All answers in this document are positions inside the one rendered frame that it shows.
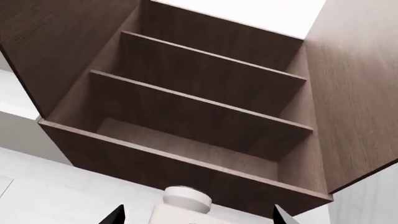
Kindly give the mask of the brown wooden cabinet door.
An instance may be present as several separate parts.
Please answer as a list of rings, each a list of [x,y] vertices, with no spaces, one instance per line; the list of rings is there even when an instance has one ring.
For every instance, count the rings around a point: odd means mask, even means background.
[[[398,0],[326,0],[304,44],[333,194],[398,162]]]
[[[48,117],[140,0],[0,0],[0,51]]]

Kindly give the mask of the white bottle with cap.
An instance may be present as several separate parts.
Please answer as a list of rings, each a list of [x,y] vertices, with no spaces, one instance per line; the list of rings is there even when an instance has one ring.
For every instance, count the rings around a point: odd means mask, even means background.
[[[162,199],[148,224],[205,224],[212,205],[211,197],[187,186],[167,187]]]

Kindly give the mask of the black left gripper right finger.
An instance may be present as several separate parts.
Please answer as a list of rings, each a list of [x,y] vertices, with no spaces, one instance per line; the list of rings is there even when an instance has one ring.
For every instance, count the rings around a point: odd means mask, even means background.
[[[274,224],[296,224],[296,220],[279,205],[274,205],[272,219]]]

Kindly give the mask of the brown wooden wall cabinet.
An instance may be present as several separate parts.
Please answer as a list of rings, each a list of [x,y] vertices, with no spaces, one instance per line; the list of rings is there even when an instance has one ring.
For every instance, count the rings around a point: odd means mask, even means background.
[[[160,3],[137,7],[41,128],[81,169],[269,218],[333,200],[301,39]]]

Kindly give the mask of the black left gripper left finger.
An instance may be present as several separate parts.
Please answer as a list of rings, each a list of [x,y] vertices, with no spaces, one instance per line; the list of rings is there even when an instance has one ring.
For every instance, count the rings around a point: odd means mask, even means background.
[[[124,224],[125,222],[125,210],[124,205],[120,205],[113,210],[106,218],[104,218],[99,224]]]

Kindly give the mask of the brown wooden cabinet shelf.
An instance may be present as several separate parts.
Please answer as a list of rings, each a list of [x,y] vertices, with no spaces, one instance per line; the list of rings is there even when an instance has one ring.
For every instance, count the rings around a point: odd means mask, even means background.
[[[122,31],[119,76],[259,113],[277,113],[305,78]]]
[[[90,70],[105,117],[277,161],[313,129],[168,89]]]

